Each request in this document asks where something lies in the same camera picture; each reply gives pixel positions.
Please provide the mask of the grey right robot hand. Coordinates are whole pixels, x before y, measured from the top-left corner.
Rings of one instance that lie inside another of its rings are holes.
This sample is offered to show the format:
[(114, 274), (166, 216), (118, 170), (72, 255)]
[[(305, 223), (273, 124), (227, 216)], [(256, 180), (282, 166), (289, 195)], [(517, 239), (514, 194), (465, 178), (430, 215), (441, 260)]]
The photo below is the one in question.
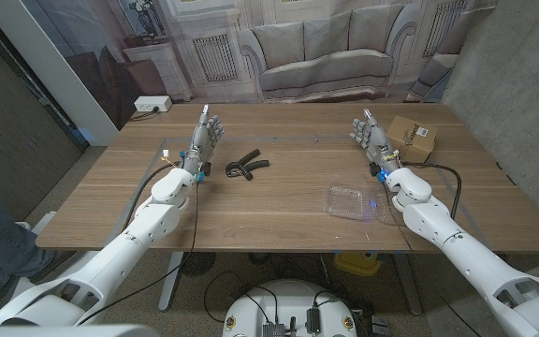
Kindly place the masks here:
[(396, 149), (370, 110), (365, 108), (363, 112), (364, 120), (353, 120), (353, 132), (350, 137), (365, 151), (372, 167), (379, 168), (380, 172), (389, 175), (400, 168)]

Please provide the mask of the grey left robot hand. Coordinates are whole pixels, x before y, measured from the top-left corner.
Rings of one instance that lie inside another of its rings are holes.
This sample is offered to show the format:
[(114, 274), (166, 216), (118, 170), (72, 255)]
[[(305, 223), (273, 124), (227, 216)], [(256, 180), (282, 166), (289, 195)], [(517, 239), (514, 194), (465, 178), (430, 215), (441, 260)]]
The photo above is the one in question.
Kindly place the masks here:
[(203, 164), (211, 160), (214, 148), (223, 134), (219, 117), (211, 116), (210, 106), (205, 104), (182, 160), (182, 169), (197, 174)]

